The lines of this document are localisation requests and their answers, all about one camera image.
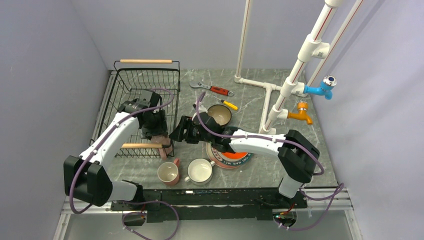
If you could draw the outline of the black wire dish rack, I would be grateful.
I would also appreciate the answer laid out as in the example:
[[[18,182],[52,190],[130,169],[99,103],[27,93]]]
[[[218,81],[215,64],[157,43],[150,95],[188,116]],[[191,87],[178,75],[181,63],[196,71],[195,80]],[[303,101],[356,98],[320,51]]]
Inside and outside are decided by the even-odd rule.
[[[169,138],[177,125],[181,69],[178,60],[120,59],[113,64],[112,81],[106,92],[96,135],[107,132],[119,112],[137,114],[134,130],[125,137],[116,156],[161,158],[174,156]]]

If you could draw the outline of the white enamel cup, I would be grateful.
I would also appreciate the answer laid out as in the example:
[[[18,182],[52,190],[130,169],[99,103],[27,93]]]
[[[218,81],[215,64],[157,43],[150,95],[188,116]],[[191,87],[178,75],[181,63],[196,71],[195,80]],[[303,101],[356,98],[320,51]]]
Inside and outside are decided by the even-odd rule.
[[[187,177],[184,181],[195,185],[205,185],[212,179],[214,166],[214,161],[204,158],[194,159],[187,167]]]

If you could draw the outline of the light pink mug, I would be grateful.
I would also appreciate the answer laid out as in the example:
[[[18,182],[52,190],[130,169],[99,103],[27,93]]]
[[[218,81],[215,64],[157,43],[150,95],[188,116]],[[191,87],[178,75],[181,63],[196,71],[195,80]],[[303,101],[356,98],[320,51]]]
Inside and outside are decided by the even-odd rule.
[[[155,144],[161,144],[161,148],[158,148],[157,151],[162,160],[166,160],[168,155],[173,151],[173,146],[171,144],[171,139],[167,135],[156,135],[151,138],[151,142]]]

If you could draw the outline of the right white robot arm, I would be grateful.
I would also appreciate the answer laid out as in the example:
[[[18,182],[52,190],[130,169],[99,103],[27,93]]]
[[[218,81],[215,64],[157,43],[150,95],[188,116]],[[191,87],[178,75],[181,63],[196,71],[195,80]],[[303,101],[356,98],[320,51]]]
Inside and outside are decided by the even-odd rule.
[[[239,127],[220,125],[202,112],[195,117],[183,115],[169,138],[188,144],[206,142],[222,153],[247,152],[277,157],[286,172],[275,194],[276,203],[282,208],[289,207],[302,185],[311,182],[316,167],[320,169],[319,175],[324,173],[318,161],[320,151],[293,129],[276,135],[252,133]]]

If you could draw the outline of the salmon pink mug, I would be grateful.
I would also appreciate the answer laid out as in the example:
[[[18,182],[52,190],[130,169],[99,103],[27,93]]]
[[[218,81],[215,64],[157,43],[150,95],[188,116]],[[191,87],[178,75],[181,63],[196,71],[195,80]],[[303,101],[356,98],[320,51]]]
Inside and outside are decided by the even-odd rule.
[[[162,163],[157,169],[157,177],[167,186],[175,186],[180,180],[180,159]]]

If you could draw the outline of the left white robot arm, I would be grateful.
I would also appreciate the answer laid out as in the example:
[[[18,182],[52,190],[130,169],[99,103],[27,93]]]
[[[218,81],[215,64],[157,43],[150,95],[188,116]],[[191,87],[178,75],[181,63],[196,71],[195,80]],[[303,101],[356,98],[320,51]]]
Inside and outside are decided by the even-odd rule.
[[[125,101],[117,109],[111,124],[98,139],[79,156],[68,156],[63,163],[64,190],[69,205],[75,214],[74,200],[101,207],[109,201],[124,202],[131,210],[139,209],[144,203],[142,185],[130,181],[112,181],[108,169],[116,154],[131,134],[138,129],[156,129],[160,123],[155,117],[164,118],[163,107],[172,103],[175,96],[168,90],[168,101],[158,94],[159,88],[143,89],[132,101]]]

